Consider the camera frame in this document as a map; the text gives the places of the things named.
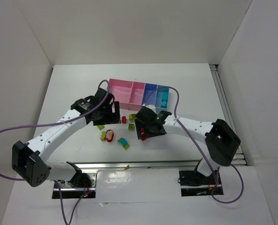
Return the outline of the green lego brick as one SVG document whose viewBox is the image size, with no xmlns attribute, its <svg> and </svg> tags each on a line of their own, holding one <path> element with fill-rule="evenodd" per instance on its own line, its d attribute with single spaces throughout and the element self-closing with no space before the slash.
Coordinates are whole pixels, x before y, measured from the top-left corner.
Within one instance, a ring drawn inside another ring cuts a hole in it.
<svg viewBox="0 0 278 225">
<path fill-rule="evenodd" d="M 97 126 L 97 128 L 98 128 L 99 130 L 104 129 L 104 127 L 105 127 L 104 125 L 98 125 L 98 126 Z"/>
<path fill-rule="evenodd" d="M 135 125 L 130 123 L 129 126 L 128 126 L 128 130 L 134 131 L 135 130 Z"/>
</svg>

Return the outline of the small red lego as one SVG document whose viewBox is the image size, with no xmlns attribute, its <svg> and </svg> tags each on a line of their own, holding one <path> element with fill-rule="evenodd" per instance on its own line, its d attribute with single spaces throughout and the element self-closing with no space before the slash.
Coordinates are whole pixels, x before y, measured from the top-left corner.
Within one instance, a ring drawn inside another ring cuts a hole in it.
<svg viewBox="0 0 278 225">
<path fill-rule="evenodd" d="M 123 117 L 121 118 L 121 122 L 122 122 L 123 124 L 126 124 L 127 119 L 126 119 L 126 117 L 125 117 L 125 116 L 123 116 Z"/>
</svg>

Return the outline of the red lego brick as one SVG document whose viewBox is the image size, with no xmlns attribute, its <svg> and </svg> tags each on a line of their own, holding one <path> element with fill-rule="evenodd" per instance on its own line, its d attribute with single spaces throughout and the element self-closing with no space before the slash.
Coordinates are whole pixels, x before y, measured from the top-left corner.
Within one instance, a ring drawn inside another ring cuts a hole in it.
<svg viewBox="0 0 278 225">
<path fill-rule="evenodd" d="M 145 141 L 147 139 L 147 137 L 145 135 L 145 130 L 143 127 L 140 129 L 140 132 L 141 132 L 141 140 Z"/>
</svg>

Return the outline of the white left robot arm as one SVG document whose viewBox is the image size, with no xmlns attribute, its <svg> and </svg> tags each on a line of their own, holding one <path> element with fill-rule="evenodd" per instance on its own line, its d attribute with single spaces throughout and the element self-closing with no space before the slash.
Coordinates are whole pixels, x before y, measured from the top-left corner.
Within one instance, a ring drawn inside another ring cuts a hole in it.
<svg viewBox="0 0 278 225">
<path fill-rule="evenodd" d="M 30 186 L 46 180 L 68 182 L 76 187 L 88 176 L 72 162 L 48 163 L 52 153 L 78 130 L 90 122 L 95 126 L 120 123 L 120 105 L 113 94 L 98 88 L 93 96 L 77 100 L 61 120 L 27 143 L 16 142 L 12 147 L 12 168 Z"/>
</svg>

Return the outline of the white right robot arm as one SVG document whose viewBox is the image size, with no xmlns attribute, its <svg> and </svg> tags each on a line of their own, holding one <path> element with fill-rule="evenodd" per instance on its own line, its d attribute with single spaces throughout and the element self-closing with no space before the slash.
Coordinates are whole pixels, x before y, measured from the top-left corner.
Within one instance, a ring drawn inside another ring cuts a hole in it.
<svg viewBox="0 0 278 225">
<path fill-rule="evenodd" d="M 222 119 L 215 122 L 197 121 L 178 117 L 168 111 L 156 114 L 144 106 L 136 114 L 135 125 L 139 140 L 174 134 L 188 137 L 194 144 L 205 144 L 208 149 L 206 153 L 197 147 L 202 160 L 196 167 L 196 172 L 205 177 L 213 175 L 221 166 L 230 166 L 241 144 L 240 138 Z"/>
</svg>

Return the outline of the teal legos in container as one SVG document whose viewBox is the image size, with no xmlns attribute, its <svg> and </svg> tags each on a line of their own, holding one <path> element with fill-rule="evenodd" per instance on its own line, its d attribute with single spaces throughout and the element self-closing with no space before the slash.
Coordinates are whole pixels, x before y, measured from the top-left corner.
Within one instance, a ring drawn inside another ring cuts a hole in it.
<svg viewBox="0 0 278 225">
<path fill-rule="evenodd" d="M 168 92 L 163 92 L 162 93 L 161 108 L 167 108 L 168 97 L 169 97 Z"/>
</svg>

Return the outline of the pink small container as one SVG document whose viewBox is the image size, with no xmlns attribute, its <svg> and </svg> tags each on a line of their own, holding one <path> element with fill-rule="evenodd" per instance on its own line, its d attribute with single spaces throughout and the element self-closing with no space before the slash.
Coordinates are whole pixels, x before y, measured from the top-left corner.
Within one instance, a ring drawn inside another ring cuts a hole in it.
<svg viewBox="0 0 278 225">
<path fill-rule="evenodd" d="M 141 109 L 144 89 L 145 89 L 145 83 L 133 82 L 130 100 L 128 104 L 128 110 L 139 111 Z"/>
</svg>

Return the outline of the blue green stacked lego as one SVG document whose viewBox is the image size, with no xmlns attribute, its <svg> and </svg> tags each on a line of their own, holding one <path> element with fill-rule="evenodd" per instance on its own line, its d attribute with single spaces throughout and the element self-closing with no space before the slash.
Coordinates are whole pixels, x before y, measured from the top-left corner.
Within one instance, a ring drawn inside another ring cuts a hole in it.
<svg viewBox="0 0 278 225">
<path fill-rule="evenodd" d="M 120 138 L 120 139 L 118 140 L 118 143 L 119 143 L 125 150 L 127 150 L 127 149 L 130 147 L 129 143 L 127 142 L 127 140 L 126 140 L 125 138 Z"/>
</svg>

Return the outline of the green lego beside flower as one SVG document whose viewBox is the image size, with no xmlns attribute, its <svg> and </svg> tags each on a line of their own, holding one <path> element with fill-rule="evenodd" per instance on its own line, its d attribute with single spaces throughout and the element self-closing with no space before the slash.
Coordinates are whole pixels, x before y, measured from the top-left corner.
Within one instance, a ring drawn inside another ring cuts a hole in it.
<svg viewBox="0 0 278 225">
<path fill-rule="evenodd" d="M 106 140 L 106 131 L 102 131 L 100 140 L 103 142 Z"/>
</svg>

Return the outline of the pink large container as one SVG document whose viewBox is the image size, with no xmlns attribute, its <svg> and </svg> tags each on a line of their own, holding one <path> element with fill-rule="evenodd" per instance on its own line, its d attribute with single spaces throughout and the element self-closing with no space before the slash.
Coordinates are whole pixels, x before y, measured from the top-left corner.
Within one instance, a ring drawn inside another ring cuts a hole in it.
<svg viewBox="0 0 278 225">
<path fill-rule="evenodd" d="M 120 108 L 128 110 L 133 82 L 110 78 L 109 84 L 111 93 L 115 96 L 115 101 L 119 102 Z"/>
</svg>

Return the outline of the aluminium rail front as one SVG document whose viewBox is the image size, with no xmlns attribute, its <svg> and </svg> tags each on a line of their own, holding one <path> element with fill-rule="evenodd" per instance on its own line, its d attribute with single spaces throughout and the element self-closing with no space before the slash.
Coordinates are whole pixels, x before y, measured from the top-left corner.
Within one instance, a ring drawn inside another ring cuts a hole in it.
<svg viewBox="0 0 278 225">
<path fill-rule="evenodd" d="M 145 162 L 100 162 L 100 163 L 74 163 L 80 169 L 148 169 L 148 168 L 169 168 L 169 167 L 193 167 L 198 164 L 198 160 L 186 161 L 145 161 Z"/>
</svg>

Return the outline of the aluminium rail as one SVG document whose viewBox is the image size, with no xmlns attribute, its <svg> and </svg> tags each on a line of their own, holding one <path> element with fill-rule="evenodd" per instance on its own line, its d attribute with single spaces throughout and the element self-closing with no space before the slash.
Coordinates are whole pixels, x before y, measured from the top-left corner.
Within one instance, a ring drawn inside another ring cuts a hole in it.
<svg viewBox="0 0 278 225">
<path fill-rule="evenodd" d="M 74 163 L 80 169 L 148 169 L 148 168 L 169 168 L 169 167 L 193 167 L 198 164 L 198 160 L 186 161 L 145 161 L 145 162 L 100 162 L 100 163 Z"/>
<path fill-rule="evenodd" d="M 227 98 L 225 95 L 225 91 L 218 73 L 218 65 L 215 64 L 209 64 L 209 68 L 215 83 L 215 87 L 216 87 L 216 91 L 218 93 L 218 97 L 219 97 L 219 101 L 223 110 L 223 114 L 225 117 L 225 121 L 228 123 L 228 125 L 232 128 L 232 130 L 235 132 L 235 134 L 237 134 L 237 131 L 235 129 L 235 125 L 232 119 L 232 115 L 231 115 L 231 111 L 229 108 L 229 104 L 227 102 Z M 239 146 L 234 159 L 232 161 L 232 164 L 234 164 L 235 166 L 247 166 L 247 162 L 244 156 L 244 152 L 241 148 L 241 146 Z"/>
</svg>

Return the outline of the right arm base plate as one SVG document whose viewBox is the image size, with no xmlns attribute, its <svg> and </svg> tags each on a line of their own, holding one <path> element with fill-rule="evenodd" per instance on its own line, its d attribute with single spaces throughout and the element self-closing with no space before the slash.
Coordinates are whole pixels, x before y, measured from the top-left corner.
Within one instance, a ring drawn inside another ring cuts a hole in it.
<svg viewBox="0 0 278 225">
<path fill-rule="evenodd" d="M 212 191 L 214 195 L 224 194 L 220 177 L 218 178 L 218 184 L 216 184 L 213 175 L 206 177 L 193 170 L 179 171 L 177 182 L 180 185 L 182 197 L 207 196 L 211 195 Z"/>
</svg>

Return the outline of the aluminium rail right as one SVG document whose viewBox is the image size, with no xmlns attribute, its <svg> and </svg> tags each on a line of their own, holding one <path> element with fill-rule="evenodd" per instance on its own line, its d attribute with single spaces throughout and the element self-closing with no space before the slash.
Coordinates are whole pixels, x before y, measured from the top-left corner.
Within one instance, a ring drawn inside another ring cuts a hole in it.
<svg viewBox="0 0 278 225">
<path fill-rule="evenodd" d="M 223 114 L 225 117 L 225 121 L 228 123 L 228 125 L 232 128 L 232 130 L 235 132 L 235 134 L 237 134 L 237 131 L 235 129 L 235 125 L 232 119 L 232 115 L 231 115 L 231 111 L 229 108 L 229 104 L 227 102 L 227 98 L 225 95 L 225 91 L 218 73 L 218 65 L 215 64 L 209 64 L 209 68 L 215 83 L 215 87 L 216 87 L 216 91 L 218 93 L 218 97 L 219 97 L 219 101 L 223 110 Z M 234 164 L 235 166 L 247 166 L 247 162 L 244 156 L 244 152 L 241 148 L 241 146 L 239 146 L 234 159 L 232 161 L 232 164 Z"/>
</svg>

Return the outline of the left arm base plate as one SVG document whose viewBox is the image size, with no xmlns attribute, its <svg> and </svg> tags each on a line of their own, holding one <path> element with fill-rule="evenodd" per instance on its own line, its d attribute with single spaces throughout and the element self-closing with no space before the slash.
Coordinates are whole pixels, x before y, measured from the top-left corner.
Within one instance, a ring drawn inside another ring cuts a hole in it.
<svg viewBox="0 0 278 225">
<path fill-rule="evenodd" d="M 68 181 L 58 181 L 62 192 L 62 199 L 94 199 L 96 197 L 97 170 L 85 169 L 77 184 Z"/>
</svg>

